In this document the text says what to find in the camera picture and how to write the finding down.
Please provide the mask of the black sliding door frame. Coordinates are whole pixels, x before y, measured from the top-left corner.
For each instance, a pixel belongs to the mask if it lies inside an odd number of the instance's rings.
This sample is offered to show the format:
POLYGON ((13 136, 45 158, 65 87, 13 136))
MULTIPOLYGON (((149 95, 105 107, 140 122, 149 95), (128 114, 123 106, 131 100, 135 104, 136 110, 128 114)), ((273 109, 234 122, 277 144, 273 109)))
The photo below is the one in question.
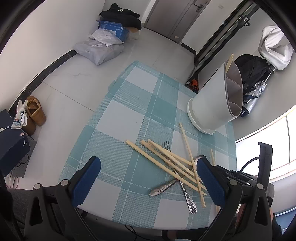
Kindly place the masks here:
POLYGON ((241 28, 250 26, 258 9, 254 1, 242 1, 197 53, 196 70, 203 69, 241 28))

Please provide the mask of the brown suede shoes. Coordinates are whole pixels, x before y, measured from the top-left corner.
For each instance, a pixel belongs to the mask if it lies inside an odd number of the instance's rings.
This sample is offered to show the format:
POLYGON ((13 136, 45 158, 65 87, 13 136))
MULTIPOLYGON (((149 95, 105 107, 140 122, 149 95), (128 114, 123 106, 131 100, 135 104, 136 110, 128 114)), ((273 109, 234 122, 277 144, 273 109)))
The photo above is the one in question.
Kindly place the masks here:
POLYGON ((31 136, 36 131, 36 126, 42 126, 46 122, 46 115, 36 97, 29 96, 26 101, 27 125, 23 126, 23 130, 31 136))

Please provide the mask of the bamboo chopstick by gripper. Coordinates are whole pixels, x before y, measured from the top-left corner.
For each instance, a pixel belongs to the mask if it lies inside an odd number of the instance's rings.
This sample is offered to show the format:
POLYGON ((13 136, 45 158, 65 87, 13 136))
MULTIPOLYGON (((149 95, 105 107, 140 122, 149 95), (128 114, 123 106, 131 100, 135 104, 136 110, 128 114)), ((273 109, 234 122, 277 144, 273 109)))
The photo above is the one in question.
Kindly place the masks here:
POLYGON ((215 166, 216 165, 216 162, 215 162, 215 157, 214 157, 214 153, 213 153, 213 150, 211 149, 211 160, 212 160, 212 165, 215 166))

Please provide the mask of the bamboo chopstick in holder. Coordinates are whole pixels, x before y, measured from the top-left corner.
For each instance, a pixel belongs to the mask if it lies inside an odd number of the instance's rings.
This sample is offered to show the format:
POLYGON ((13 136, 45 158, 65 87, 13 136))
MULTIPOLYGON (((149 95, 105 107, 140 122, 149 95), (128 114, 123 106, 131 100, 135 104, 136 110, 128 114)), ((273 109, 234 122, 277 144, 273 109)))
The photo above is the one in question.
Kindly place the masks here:
POLYGON ((234 54, 231 54, 228 61, 227 61, 226 67, 225 67, 225 73, 228 72, 228 70, 233 62, 233 58, 234 58, 234 54))

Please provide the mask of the bamboo chopstick long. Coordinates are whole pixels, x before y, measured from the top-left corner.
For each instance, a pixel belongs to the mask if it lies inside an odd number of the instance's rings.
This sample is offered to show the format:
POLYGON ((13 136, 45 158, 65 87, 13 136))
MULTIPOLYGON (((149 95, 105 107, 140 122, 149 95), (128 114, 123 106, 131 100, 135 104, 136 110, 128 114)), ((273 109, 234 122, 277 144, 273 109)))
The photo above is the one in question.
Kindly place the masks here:
POLYGON ((162 170, 164 170, 166 173, 170 174, 171 176, 175 177, 176 179, 178 179, 179 181, 181 181, 181 178, 179 177, 178 174, 175 174, 173 172, 171 172, 171 168, 169 166, 166 165, 166 163, 162 160, 162 162, 158 161, 156 158, 154 158, 153 156, 151 156, 149 153, 145 152, 144 150, 142 150, 140 147, 138 147, 136 144, 132 143, 129 140, 125 141, 126 144, 128 144, 131 148, 133 148, 135 151, 137 151, 138 153, 140 153, 142 156, 144 156, 145 158, 147 158, 148 160, 150 160, 152 163, 154 163, 156 166, 158 166, 159 168, 161 168, 162 170))

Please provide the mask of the bamboo chopstick crossing steep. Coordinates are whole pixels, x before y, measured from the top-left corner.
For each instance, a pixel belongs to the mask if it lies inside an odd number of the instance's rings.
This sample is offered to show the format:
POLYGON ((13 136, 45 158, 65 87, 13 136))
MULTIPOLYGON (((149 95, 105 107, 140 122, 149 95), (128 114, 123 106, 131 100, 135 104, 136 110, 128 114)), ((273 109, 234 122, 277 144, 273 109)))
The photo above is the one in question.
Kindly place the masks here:
POLYGON ((188 142, 188 139, 187 139, 187 136, 186 136, 186 133, 185 133, 185 130, 183 128, 182 123, 179 123, 179 126, 180 126, 180 129, 181 129, 181 132, 182 132, 182 135, 183 135, 183 138, 184 138, 184 141, 185 141, 185 144, 186 144, 189 156, 190 156, 192 166, 193 166, 194 177, 195 177, 196 182, 197 182, 202 207, 205 208, 206 207, 206 202, 205 202, 205 199, 204 199, 204 194, 202 193, 202 187, 201 187, 201 183, 200 183, 199 176, 198 176, 198 173, 197 173, 196 164, 194 162, 193 155, 192 155, 192 152, 191 152, 191 148, 190 148, 190 145, 189 145, 189 142, 188 142))

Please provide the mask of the white utensil holder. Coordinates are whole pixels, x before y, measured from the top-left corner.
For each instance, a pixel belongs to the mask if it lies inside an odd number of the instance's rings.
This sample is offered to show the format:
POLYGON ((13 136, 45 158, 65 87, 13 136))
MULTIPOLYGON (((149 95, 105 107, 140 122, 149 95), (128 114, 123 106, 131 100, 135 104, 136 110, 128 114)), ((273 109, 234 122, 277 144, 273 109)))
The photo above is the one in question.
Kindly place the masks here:
POLYGON ((227 61, 187 104, 191 123, 197 130, 208 135, 214 134, 218 128, 239 117, 243 107, 240 71, 232 62, 225 73, 227 61))

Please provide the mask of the white plastic mailer bag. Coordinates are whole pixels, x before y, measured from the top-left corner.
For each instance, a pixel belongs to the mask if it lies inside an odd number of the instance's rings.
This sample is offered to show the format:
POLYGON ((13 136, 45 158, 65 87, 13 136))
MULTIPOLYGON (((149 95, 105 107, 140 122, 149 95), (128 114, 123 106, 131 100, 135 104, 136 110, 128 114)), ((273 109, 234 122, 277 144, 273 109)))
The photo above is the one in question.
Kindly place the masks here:
POLYGON ((89 37, 93 40, 105 44, 107 47, 111 45, 123 44, 123 41, 116 37, 112 32, 107 29, 97 29, 94 33, 90 34, 89 37))

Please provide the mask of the silver folded umbrella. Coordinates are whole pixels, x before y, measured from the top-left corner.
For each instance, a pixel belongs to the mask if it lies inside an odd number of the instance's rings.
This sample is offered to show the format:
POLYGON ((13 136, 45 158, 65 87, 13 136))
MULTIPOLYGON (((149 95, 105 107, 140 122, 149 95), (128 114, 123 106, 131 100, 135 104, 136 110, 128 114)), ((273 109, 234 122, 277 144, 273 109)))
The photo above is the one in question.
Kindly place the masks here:
POLYGON ((263 94, 266 86, 267 80, 270 76, 275 72, 275 67, 271 66, 269 73, 266 77, 255 84, 254 90, 246 93, 243 99, 243 107, 240 116, 243 118, 250 114, 250 112, 254 109, 256 103, 258 102, 260 96, 263 94))

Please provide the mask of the grey door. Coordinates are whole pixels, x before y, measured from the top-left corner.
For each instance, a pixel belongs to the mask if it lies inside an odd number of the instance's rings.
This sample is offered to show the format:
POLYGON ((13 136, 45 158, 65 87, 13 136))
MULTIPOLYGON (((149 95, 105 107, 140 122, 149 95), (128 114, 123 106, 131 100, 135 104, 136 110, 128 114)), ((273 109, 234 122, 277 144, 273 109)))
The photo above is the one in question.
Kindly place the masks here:
POLYGON ((180 44, 208 3, 208 0, 156 1, 144 27, 180 44))

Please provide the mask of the orange black tool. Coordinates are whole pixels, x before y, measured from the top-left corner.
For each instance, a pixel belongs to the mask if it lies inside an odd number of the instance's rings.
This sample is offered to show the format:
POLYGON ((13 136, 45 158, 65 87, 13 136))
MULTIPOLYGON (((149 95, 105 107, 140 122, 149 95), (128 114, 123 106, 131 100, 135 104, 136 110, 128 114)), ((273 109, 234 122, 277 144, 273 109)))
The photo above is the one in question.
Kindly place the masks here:
POLYGON ((189 80, 187 81, 186 85, 190 90, 192 90, 195 93, 198 93, 199 91, 198 80, 196 79, 189 80))

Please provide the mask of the navy Jordan shoe box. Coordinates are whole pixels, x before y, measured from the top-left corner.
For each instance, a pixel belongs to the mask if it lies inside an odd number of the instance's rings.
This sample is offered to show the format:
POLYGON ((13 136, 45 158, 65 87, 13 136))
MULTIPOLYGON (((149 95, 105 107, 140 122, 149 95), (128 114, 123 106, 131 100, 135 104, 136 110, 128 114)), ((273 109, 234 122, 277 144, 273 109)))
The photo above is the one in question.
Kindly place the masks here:
POLYGON ((1 111, 0 155, 1 172, 6 177, 30 151, 28 137, 22 129, 11 129, 13 119, 7 110, 1 111))

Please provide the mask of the silver spoon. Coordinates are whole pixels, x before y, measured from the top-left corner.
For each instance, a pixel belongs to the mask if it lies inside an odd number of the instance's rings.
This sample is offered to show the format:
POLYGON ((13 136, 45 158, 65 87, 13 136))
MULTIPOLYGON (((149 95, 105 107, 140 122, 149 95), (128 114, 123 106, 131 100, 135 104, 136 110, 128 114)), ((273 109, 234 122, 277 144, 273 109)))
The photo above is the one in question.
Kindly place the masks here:
MULTIPOLYGON (((205 157, 204 155, 199 155, 196 157, 195 159, 195 165, 197 164, 197 161, 199 158, 201 157, 205 157)), ((173 179, 165 184, 162 184, 160 185, 159 187, 153 189, 150 193, 149 193, 149 196, 150 197, 153 197, 153 196, 157 196, 157 195, 160 195, 161 193, 163 193, 164 191, 166 191, 167 189, 169 189, 171 186, 173 186, 175 183, 179 182, 178 179, 173 179)))

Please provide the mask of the black jacket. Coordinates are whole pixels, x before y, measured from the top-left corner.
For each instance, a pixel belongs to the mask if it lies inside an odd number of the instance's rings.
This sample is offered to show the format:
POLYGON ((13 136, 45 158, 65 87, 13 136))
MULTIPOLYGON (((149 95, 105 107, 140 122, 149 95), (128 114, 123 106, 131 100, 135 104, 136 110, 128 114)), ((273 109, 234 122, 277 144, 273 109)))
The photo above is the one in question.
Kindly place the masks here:
POLYGON ((264 80, 271 73, 270 65, 259 56, 243 54, 234 63, 240 71, 244 94, 251 92, 257 82, 264 80))

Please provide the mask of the teal plaid placemat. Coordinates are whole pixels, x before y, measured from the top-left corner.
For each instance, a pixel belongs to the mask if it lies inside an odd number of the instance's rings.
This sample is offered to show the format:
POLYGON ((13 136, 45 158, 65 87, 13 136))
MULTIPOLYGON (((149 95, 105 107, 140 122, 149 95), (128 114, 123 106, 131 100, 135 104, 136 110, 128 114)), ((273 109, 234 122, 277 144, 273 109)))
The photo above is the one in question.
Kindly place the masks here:
POLYGON ((172 179, 126 144, 168 141, 173 153, 189 159, 215 157, 226 169, 236 168, 233 126, 220 127, 213 135, 199 132, 187 115, 194 92, 141 62, 130 64, 109 87, 62 170, 69 179, 90 157, 101 161, 101 170, 82 210, 95 216, 135 227, 183 230, 208 226, 215 217, 210 196, 201 205, 198 192, 188 193, 197 206, 191 214, 179 184, 151 197, 154 188, 172 179))

